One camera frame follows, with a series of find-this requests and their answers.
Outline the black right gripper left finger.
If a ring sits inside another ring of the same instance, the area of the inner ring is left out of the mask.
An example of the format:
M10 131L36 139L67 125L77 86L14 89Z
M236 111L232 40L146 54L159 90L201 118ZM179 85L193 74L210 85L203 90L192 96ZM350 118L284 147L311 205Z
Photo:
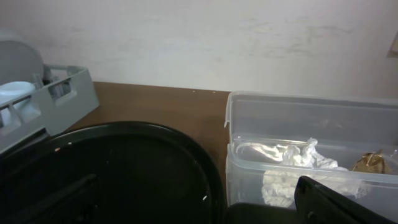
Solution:
M1 223L93 223L99 180L94 174L1 219Z

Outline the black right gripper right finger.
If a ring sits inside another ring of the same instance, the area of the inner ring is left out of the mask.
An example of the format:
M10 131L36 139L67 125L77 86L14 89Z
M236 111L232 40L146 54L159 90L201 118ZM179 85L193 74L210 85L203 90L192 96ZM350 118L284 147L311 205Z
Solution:
M299 223L396 224L307 176L294 192Z

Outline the white napkin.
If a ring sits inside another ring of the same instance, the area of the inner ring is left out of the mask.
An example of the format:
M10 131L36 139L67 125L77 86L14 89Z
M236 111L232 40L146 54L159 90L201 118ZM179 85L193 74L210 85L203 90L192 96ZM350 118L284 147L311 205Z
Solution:
M318 141L311 138L304 147L262 144L260 150L271 162L283 166L347 171L347 168L340 167L336 160L321 155L315 148L317 144ZM275 207L291 207L294 203L295 188L301 176L307 176L341 195L355 199L362 198L369 192L361 180L306 174L302 170L299 172L267 170L262 178L261 192L264 203Z

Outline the gold foil wrapper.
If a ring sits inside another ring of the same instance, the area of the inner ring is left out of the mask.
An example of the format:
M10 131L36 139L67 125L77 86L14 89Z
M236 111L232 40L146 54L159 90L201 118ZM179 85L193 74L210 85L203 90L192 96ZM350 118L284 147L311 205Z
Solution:
M373 174L391 174L392 170L382 156L382 149L377 152L368 152L362 155L352 168L354 172Z

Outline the light blue plastic cup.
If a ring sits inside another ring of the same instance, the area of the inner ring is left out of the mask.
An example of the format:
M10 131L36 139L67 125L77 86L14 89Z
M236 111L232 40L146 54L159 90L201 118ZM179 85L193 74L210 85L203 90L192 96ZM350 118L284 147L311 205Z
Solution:
M35 85L29 82L10 82L1 85L1 104L14 100L22 95L26 95L35 91ZM15 109L20 112L21 117L28 119L34 114L34 107L30 99L20 101L14 105ZM12 123L9 109L1 110L2 125L7 126Z

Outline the pale grey round plate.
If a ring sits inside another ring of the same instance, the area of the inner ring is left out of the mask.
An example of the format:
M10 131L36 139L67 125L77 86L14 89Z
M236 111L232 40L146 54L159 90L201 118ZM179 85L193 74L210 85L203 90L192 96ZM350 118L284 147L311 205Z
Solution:
M1 85L10 82L35 82L43 78L44 62L30 45L12 39L1 40Z

